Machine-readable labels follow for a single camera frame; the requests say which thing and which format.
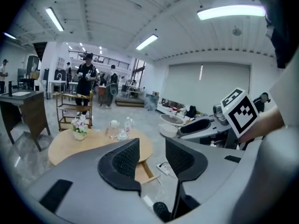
person in white shirt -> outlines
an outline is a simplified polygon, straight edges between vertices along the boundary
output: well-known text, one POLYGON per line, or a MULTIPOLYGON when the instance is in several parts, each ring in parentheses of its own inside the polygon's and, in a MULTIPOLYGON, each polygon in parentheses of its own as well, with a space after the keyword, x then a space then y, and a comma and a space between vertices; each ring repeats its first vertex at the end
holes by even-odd
POLYGON ((2 65, 0 66, 0 94, 4 93, 5 77, 8 76, 8 73, 5 72, 5 66, 7 63, 8 63, 8 60, 4 59, 2 65))

staircase railing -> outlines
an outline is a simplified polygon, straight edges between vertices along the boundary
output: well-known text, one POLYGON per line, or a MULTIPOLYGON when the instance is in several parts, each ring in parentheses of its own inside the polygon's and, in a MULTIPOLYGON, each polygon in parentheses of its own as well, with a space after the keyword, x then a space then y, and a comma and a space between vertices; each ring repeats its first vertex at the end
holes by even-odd
MULTIPOLYGON (((70 58, 83 60, 86 53, 79 52, 79 51, 69 51, 69 55, 70 55, 70 58)), ((126 69, 126 70, 129 67, 129 63, 121 62, 121 61, 118 61, 118 60, 114 60, 112 58, 108 58, 108 57, 100 56, 100 55, 95 55, 95 54, 93 55, 93 61, 105 64, 105 65, 109 65, 109 66, 115 65, 116 67, 123 68, 123 69, 126 69)))

ceiling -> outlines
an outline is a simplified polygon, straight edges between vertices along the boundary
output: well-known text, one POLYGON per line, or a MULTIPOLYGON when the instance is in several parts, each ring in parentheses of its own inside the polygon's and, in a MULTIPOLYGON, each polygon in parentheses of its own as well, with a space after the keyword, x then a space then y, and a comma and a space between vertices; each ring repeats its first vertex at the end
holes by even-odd
POLYGON ((197 11, 252 0, 28 0, 9 33, 19 45, 69 41, 103 46, 145 61, 157 62, 186 53, 236 50, 274 57, 263 17, 231 16, 201 21, 197 11), (45 12, 52 7, 64 27, 59 32, 45 12), (242 31, 232 34, 234 28, 242 31), (150 35, 159 38, 141 51, 150 35))

plastic bottle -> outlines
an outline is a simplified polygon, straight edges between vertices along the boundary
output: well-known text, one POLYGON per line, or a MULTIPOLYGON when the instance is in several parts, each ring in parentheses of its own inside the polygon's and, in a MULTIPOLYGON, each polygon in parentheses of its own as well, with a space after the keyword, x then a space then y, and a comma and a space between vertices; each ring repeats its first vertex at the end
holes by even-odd
POLYGON ((134 128, 134 121, 133 121, 133 119, 130 119, 130 124, 131 124, 131 129, 133 129, 134 128))
POLYGON ((127 135, 129 135, 130 130, 131 130, 130 117, 127 117, 127 121, 125 122, 125 131, 127 135))

window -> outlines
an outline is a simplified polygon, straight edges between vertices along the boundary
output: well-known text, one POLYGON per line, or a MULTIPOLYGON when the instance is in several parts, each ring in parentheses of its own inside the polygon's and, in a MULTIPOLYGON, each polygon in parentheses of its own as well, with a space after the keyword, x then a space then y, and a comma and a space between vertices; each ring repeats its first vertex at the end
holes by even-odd
POLYGON ((140 86, 140 82, 141 82, 141 78, 143 75, 145 65, 146 65, 146 62, 139 60, 139 59, 135 60, 135 65, 134 65, 134 69, 132 72, 131 80, 136 81, 136 87, 140 86))

